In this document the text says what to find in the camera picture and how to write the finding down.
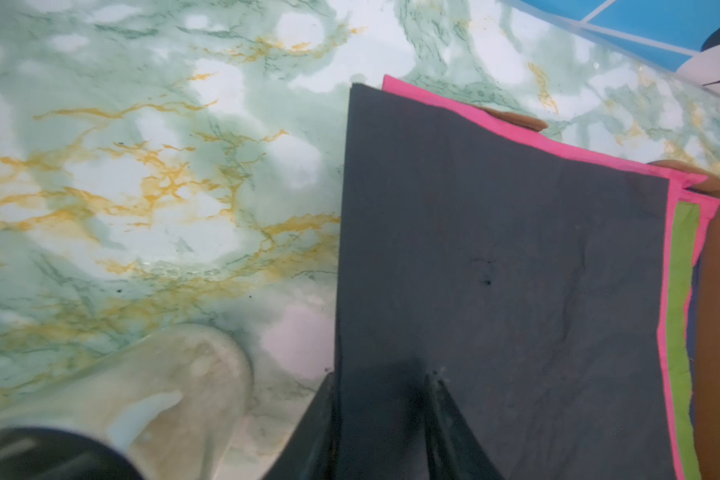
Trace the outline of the black top napkin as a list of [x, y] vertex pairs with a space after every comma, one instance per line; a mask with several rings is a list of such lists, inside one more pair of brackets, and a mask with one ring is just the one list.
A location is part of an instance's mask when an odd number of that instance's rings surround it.
[[437, 373], [507, 479], [673, 478], [657, 342], [669, 192], [354, 85], [337, 477], [427, 477]]

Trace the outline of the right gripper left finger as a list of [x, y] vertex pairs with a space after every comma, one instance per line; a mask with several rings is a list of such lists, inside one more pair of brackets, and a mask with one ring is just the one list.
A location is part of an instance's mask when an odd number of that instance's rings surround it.
[[334, 478], [335, 376], [328, 373], [264, 480]]

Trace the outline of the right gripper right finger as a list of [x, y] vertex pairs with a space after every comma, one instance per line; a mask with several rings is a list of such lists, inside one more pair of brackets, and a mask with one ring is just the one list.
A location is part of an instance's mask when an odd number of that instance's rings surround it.
[[425, 380], [424, 431], [430, 479], [504, 479], [436, 373]]

